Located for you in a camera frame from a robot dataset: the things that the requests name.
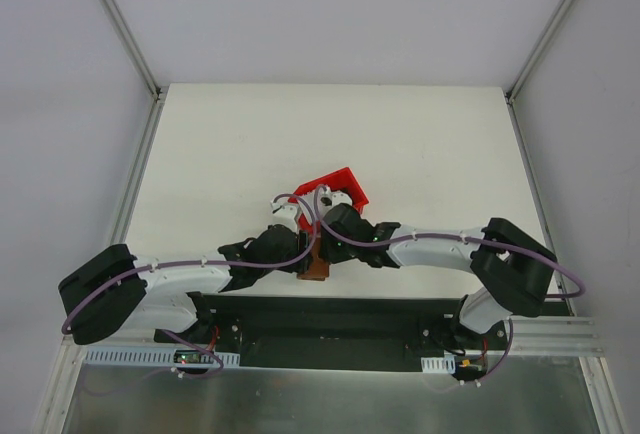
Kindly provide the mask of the red plastic card tray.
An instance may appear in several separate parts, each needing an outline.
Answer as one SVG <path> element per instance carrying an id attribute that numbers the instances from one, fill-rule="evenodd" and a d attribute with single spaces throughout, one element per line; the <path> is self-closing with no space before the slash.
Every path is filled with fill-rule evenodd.
<path id="1" fill-rule="evenodd" d="M 301 184 L 296 188 L 294 194 L 304 199 L 310 207 L 316 204 L 321 217 L 328 212 L 322 212 L 318 207 L 319 194 L 323 187 L 329 187 L 333 191 L 342 190 L 349 194 L 353 201 L 353 207 L 359 214 L 369 203 L 364 190 L 358 183 L 355 175 L 349 167 L 344 167 L 329 174 Z"/>

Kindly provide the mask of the brown leather card holder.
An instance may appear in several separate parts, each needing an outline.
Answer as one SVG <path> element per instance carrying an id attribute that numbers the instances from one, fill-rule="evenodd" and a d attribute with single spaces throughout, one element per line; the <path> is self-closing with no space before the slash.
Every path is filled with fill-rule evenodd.
<path id="1" fill-rule="evenodd" d="M 330 265 L 320 257 L 321 240 L 318 239 L 314 242 L 311 255 L 312 260 L 303 273 L 298 273 L 296 278 L 298 280 L 305 281 L 325 281 L 330 275 Z"/>

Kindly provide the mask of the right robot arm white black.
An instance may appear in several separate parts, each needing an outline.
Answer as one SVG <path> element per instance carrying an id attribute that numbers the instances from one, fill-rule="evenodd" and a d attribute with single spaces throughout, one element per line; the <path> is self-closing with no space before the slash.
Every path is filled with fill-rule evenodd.
<path id="1" fill-rule="evenodd" d="M 536 318 L 543 311 L 557 258 L 506 219 L 427 232 L 397 222 L 373 225 L 345 203 L 318 216 L 320 257 L 329 264 L 356 259 L 372 268 L 426 266 L 474 275 L 481 288 L 463 296 L 444 331 L 461 348 L 473 348 L 513 315 Z"/>

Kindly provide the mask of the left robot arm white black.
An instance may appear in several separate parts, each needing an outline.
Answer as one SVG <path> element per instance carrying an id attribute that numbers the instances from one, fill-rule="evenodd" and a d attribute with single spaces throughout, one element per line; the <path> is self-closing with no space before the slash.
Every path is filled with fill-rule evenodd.
<path id="1" fill-rule="evenodd" d="M 59 283 L 66 313 L 61 331 L 78 345 L 127 329 L 169 330 L 202 342 L 212 323 L 205 297 L 247 289 L 274 271 L 306 271 L 316 238 L 275 224 L 210 255 L 175 261 L 137 257 L 125 244 L 111 245 Z"/>

